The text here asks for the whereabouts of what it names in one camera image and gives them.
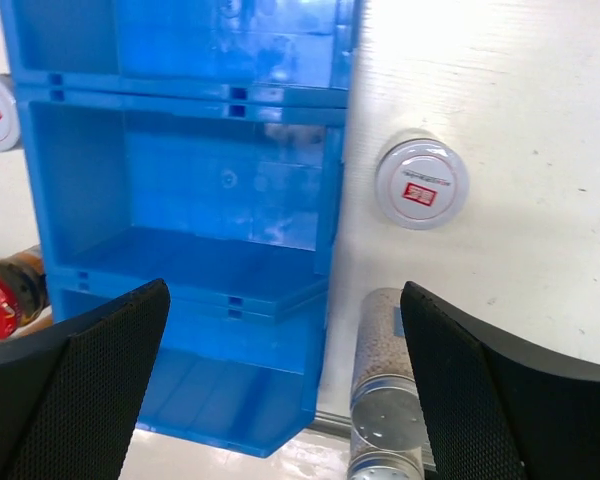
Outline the silver-lid pepper shaker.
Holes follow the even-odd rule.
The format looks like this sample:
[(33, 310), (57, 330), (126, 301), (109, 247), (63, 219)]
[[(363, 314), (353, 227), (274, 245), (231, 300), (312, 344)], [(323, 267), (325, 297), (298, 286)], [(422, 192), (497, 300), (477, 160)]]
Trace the silver-lid pepper shaker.
[(424, 480), (421, 453), (369, 450), (355, 456), (347, 471), (349, 480)]
[(361, 305), (350, 418), (369, 445), (402, 452), (422, 447), (427, 431), (399, 307), (401, 291), (380, 288)]

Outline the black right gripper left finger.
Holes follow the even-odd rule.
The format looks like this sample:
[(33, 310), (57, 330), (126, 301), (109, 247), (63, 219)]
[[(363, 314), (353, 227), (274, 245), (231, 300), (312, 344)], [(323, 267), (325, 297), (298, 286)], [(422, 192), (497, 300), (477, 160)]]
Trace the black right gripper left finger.
[(0, 343), (0, 479), (119, 477), (169, 307), (156, 279)]

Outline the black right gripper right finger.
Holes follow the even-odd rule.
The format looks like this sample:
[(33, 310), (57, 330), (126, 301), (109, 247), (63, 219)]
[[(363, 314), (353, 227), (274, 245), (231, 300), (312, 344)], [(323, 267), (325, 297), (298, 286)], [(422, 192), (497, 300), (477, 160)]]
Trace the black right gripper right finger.
[(600, 479), (600, 364), (407, 282), (406, 344), (440, 479)]

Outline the red-lid sauce jar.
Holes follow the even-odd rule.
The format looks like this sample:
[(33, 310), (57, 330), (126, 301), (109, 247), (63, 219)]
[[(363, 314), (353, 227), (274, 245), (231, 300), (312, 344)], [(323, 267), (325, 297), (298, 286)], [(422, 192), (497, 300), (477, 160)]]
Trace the red-lid sauce jar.
[(0, 258), (0, 340), (50, 305), (40, 245)]

